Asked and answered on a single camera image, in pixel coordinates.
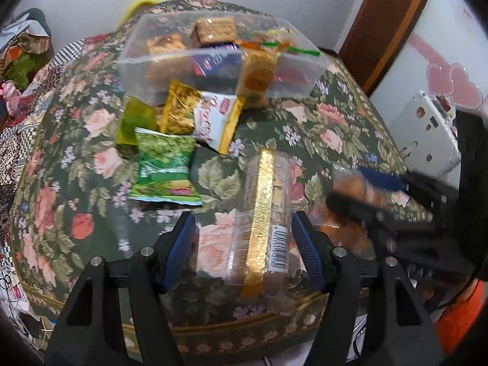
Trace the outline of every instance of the barcode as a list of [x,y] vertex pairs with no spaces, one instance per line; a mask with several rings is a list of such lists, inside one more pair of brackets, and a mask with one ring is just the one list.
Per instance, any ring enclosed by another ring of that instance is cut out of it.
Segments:
[[272,225],[268,271],[286,272],[287,251],[288,230],[282,225]]

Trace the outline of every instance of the floral tablecloth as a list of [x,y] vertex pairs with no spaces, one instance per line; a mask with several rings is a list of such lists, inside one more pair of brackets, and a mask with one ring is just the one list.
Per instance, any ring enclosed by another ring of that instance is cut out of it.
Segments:
[[[214,0],[174,0],[150,12],[185,9],[250,12]],[[90,258],[130,257],[171,230],[183,210],[127,198],[137,154],[114,144],[125,103],[116,59],[136,22],[128,21],[67,68],[16,192],[15,267],[35,311],[52,320]],[[323,218],[332,163],[404,170],[368,98],[340,60],[331,62],[308,99],[272,99],[264,109],[245,112],[227,158],[206,147],[195,152],[191,178],[204,202],[194,209],[199,235],[182,279],[161,297],[178,348],[189,361],[243,362],[310,340],[325,307],[326,296],[309,282],[296,246],[290,249],[288,291],[296,300],[291,315],[238,302],[239,288],[221,279],[249,147],[266,146],[293,157],[293,210],[306,211],[315,222]],[[400,217],[420,216],[408,197],[396,194],[392,201]],[[369,257],[371,249],[356,253]],[[128,298],[121,296],[127,348],[137,354]]]

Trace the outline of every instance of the snack package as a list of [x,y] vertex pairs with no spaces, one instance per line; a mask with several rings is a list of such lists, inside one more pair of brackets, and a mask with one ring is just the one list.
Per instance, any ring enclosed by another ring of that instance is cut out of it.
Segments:
[[291,240],[291,166],[282,152],[261,149],[248,161],[242,211],[231,241],[225,281],[242,285],[240,300],[285,312]]
[[266,90],[274,79],[279,54],[266,50],[241,48],[244,55],[236,95],[244,96],[244,109],[263,107]]
[[159,129],[172,135],[193,135],[227,155],[243,105],[241,97],[199,91],[173,80]]
[[129,97],[120,118],[119,131],[115,139],[116,144],[137,145],[136,134],[134,133],[134,129],[137,127],[151,131],[157,130],[156,110],[135,97]]
[[196,139],[135,129],[139,147],[137,181],[129,198],[139,201],[201,205],[202,200],[188,178]]
[[217,74],[224,68],[226,70],[239,69],[241,67],[242,57],[241,55],[228,55],[225,53],[219,53],[219,51],[238,51],[239,46],[234,44],[218,45],[211,47],[212,52],[210,55],[195,55],[193,57],[193,67],[197,75],[204,77]]
[[[146,42],[150,55],[159,56],[164,53],[188,51],[181,35],[174,33],[157,36]],[[160,58],[149,63],[146,71],[148,83],[158,92],[167,89],[167,83],[175,76],[191,73],[193,61],[189,56]]]
[[237,29],[232,17],[198,19],[190,36],[193,48],[232,43],[236,38]]
[[[357,170],[333,164],[332,180],[334,191],[377,207],[387,206],[386,191],[373,187]],[[366,229],[360,224],[326,210],[318,229],[327,234],[335,246],[343,246],[356,256],[365,259],[374,257]]]

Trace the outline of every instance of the green snack package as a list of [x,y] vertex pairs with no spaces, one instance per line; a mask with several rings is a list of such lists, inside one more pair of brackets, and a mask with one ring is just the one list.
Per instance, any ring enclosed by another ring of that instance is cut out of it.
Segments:
[[137,127],[152,131],[157,130],[156,110],[135,97],[129,97],[120,119],[119,131],[115,139],[116,144],[137,145],[134,133],[134,129]]
[[196,138],[144,128],[136,128],[134,132],[139,146],[139,168],[129,198],[201,205],[200,195],[188,179]]

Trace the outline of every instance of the pink toy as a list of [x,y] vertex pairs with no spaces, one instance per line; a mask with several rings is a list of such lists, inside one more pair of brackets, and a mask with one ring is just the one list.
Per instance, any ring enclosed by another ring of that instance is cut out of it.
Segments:
[[19,107],[20,91],[15,88],[13,81],[8,80],[2,84],[0,96],[3,96],[3,99],[5,99],[9,116],[15,116]]

